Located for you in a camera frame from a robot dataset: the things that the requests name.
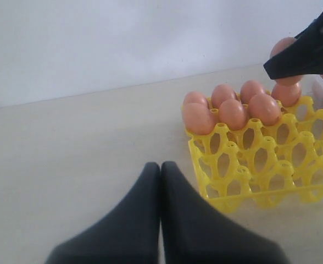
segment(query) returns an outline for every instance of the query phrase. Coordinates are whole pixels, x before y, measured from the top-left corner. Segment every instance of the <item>white wall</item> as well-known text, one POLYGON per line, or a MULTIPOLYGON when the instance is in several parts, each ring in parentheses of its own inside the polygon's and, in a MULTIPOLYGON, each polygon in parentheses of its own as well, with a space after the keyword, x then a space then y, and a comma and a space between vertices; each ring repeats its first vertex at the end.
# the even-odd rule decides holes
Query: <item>white wall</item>
POLYGON ((2 0, 0 107, 264 62, 323 0, 2 0))

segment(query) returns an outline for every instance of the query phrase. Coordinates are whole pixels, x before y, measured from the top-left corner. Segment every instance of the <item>egg tray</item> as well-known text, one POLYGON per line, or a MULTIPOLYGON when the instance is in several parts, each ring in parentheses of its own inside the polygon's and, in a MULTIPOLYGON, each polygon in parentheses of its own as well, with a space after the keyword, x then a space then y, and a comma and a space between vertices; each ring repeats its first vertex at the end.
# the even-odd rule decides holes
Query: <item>egg tray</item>
POLYGON ((200 195, 219 211, 233 212, 245 199, 275 207, 292 193, 301 202, 323 198, 323 109, 315 111, 309 96, 293 107, 278 103, 283 116, 273 126, 252 118, 238 131, 224 123, 209 135, 186 130, 200 195), (316 122, 320 135, 314 135, 316 122))

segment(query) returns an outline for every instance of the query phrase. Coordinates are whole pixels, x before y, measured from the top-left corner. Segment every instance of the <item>table surface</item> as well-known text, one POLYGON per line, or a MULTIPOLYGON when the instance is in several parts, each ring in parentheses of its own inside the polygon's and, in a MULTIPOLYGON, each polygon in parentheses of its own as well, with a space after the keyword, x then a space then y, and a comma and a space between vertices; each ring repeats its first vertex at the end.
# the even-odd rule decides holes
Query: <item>table surface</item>
MULTIPOLYGON (((270 83, 255 65, 1 108, 0 264, 43 263, 55 245, 108 213, 148 161, 175 161, 196 188, 184 95, 210 95, 219 83, 238 89, 253 78, 270 83)), ((280 243, 293 263, 323 263, 323 200, 289 197, 229 217, 280 243)))

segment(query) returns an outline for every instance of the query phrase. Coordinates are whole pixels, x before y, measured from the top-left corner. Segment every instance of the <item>table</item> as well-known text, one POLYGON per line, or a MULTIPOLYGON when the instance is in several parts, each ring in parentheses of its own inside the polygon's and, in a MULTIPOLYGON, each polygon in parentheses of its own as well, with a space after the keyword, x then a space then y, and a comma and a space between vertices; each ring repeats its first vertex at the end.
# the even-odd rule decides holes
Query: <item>table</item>
MULTIPOLYGON (((148 161, 175 161, 196 188, 184 95, 210 95, 219 83, 239 89, 253 78, 269 83, 254 65, 1 108, 0 264, 43 263, 108 213, 148 161)), ((290 197, 269 210, 248 204, 229 217, 279 242, 293 263, 323 263, 323 200, 290 197)))

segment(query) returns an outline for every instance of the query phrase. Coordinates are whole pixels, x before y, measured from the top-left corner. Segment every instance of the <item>yellow egg tray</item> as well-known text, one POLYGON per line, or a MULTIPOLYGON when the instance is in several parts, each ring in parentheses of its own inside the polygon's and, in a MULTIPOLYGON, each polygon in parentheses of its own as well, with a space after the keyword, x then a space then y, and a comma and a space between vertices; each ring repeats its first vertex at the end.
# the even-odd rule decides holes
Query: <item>yellow egg tray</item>
POLYGON ((199 192, 219 211, 245 199, 275 207, 292 193, 301 202, 323 198, 323 109, 315 111, 309 96, 289 108, 278 103, 283 116, 274 126, 252 118, 239 131, 224 123, 204 136, 186 130, 199 192))

